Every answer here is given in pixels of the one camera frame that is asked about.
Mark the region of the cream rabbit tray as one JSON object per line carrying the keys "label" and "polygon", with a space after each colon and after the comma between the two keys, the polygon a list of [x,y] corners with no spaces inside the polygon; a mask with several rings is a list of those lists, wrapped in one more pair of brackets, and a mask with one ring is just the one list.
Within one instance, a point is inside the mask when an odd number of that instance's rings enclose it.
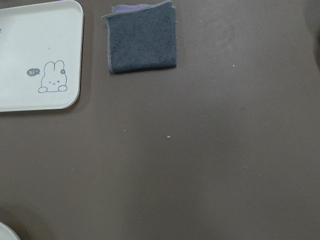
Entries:
{"label": "cream rabbit tray", "polygon": [[59,0],[0,11],[0,110],[59,110],[78,98],[84,11]]}

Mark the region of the grey folded cloth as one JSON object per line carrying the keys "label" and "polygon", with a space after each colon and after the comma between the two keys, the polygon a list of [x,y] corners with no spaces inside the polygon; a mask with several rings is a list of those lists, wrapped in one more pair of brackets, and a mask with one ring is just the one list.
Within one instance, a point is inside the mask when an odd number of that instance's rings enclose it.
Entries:
{"label": "grey folded cloth", "polygon": [[170,69],[177,65],[176,7],[120,4],[102,16],[107,28],[107,62],[111,73]]}

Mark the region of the cream round plate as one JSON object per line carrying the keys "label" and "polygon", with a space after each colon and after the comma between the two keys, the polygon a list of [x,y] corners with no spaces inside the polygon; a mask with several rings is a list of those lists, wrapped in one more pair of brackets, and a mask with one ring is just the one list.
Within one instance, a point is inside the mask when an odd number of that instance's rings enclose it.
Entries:
{"label": "cream round plate", "polygon": [[0,240],[20,240],[20,238],[10,227],[0,222]]}

